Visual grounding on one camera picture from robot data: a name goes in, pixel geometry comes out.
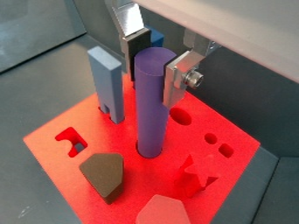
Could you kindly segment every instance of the brown pentagon block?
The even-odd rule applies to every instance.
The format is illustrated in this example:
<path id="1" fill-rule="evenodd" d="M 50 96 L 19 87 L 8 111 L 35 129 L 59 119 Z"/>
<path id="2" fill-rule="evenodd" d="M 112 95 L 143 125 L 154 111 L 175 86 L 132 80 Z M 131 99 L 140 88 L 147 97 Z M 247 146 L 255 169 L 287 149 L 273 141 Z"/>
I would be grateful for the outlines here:
<path id="1" fill-rule="evenodd" d="M 94 154 L 79 168 L 100 197 L 110 205 L 124 188 L 123 156 L 118 153 Z"/>

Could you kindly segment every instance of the circular hole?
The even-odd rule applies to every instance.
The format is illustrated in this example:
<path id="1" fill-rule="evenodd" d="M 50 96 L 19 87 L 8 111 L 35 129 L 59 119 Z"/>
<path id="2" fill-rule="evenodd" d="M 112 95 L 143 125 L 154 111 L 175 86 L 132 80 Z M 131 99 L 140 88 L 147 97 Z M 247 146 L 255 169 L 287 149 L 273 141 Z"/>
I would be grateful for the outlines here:
<path id="1" fill-rule="evenodd" d="M 182 108 L 172 108 L 170 114 L 171 114 L 171 118 L 181 125 L 191 125 L 193 124 L 193 117 Z"/>
<path id="2" fill-rule="evenodd" d="M 215 144 L 215 143 L 218 142 L 218 138 L 217 138 L 217 136 L 215 136 L 214 134 L 211 134 L 211 133 L 207 133 L 207 134 L 205 135 L 205 140 L 206 140 L 206 142 L 207 142 L 209 144 Z"/>

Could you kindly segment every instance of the red shape sorter board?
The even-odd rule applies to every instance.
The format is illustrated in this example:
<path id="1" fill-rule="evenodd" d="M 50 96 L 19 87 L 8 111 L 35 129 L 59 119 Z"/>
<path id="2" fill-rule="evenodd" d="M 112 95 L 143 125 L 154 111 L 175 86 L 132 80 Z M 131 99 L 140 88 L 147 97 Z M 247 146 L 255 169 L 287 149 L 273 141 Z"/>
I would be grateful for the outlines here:
<path id="1" fill-rule="evenodd" d="M 210 223 L 259 142 L 186 93 L 170 116 L 163 153 L 156 158 L 143 158 L 136 152 L 136 97 L 127 75 L 124 99 L 126 120 L 114 124 L 108 115 L 99 111 L 98 95 L 90 96 L 24 137 L 32 154 L 84 224 L 135 223 L 138 213 L 156 194 L 182 200 L 191 223 Z M 55 139 L 70 127 L 87 144 L 72 157 L 71 141 Z M 111 205 L 80 172 L 80 164 L 100 152 L 118 152 L 124 157 L 124 192 Z M 218 180 L 193 198 L 185 197 L 174 187 L 176 172 L 190 155 L 198 159 L 213 155 L 219 174 Z"/>

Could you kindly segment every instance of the gray floor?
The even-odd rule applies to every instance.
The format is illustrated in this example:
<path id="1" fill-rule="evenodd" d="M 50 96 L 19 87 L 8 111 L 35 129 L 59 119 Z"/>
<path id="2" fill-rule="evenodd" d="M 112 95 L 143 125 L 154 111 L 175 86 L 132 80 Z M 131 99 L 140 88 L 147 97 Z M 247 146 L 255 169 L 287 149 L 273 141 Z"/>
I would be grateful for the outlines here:
<path id="1" fill-rule="evenodd" d="M 72 0 L 0 0 L 0 73 L 83 33 Z"/>
<path id="2" fill-rule="evenodd" d="M 213 224 L 253 222 L 277 163 L 278 157 L 261 147 L 213 219 Z"/>
<path id="3" fill-rule="evenodd" d="M 80 223 L 23 138 L 95 92 L 84 36 L 0 75 L 0 224 Z"/>
<path id="4" fill-rule="evenodd" d="M 299 223 L 299 157 L 282 157 L 254 224 Z"/>

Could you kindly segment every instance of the light blue block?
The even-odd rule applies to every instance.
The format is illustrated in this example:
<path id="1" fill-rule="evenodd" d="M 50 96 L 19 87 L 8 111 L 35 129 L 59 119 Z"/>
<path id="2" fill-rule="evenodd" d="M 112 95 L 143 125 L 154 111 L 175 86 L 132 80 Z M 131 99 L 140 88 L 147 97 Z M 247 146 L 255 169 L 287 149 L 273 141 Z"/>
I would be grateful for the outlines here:
<path id="1" fill-rule="evenodd" d="M 88 50 L 88 61 L 98 90 L 100 110 L 110 112 L 114 123 L 124 121 L 122 63 L 99 46 Z"/>

